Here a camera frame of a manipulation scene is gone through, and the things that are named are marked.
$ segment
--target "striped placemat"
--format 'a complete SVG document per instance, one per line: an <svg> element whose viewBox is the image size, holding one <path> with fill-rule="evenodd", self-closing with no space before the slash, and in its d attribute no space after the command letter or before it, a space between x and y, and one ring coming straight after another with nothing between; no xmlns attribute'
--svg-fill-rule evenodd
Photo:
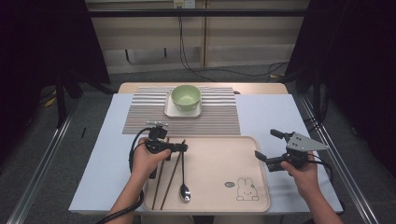
<svg viewBox="0 0 396 224"><path fill-rule="evenodd" d="M149 127L147 121L168 123L168 135L240 135L233 88L198 87L202 113L196 118L173 118L164 113L166 94L173 87L140 87L136 90L123 134L137 134Z"/></svg>

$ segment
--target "metal spoon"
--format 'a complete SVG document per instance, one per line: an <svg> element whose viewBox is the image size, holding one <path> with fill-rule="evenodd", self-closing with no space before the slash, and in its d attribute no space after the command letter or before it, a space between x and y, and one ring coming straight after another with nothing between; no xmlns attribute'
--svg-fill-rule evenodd
<svg viewBox="0 0 396 224"><path fill-rule="evenodd" d="M184 152L181 153L181 174L183 177L183 183L180 186L180 197L185 203L189 203L191 200L191 193L186 184L184 184Z"/></svg>

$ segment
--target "white plate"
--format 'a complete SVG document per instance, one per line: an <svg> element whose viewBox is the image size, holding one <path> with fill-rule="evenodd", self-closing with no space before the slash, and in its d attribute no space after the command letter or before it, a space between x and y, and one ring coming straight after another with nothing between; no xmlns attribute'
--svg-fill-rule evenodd
<svg viewBox="0 0 396 224"><path fill-rule="evenodd" d="M202 100L192 111L180 111L173 103L170 92L166 93L165 115L172 118L196 118L202 112Z"/></svg>

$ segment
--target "green bowl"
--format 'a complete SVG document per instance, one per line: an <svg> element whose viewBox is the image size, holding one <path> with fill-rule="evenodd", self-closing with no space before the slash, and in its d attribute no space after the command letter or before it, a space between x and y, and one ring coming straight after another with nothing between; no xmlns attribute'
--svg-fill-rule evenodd
<svg viewBox="0 0 396 224"><path fill-rule="evenodd" d="M191 111L201 101L201 92L192 85L181 85L172 90L171 98L181 111Z"/></svg>

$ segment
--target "person's left hand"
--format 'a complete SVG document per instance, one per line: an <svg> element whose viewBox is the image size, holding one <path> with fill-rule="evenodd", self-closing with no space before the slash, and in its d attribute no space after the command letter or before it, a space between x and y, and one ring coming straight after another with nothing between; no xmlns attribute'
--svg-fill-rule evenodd
<svg viewBox="0 0 396 224"><path fill-rule="evenodd" d="M145 177L149 177L149 174L155 170L158 166L158 162L164 160L171 154L170 149L166 149L157 154L150 153L144 144L147 137L139 139L139 147L134 150L134 164L132 172L142 174Z"/></svg>

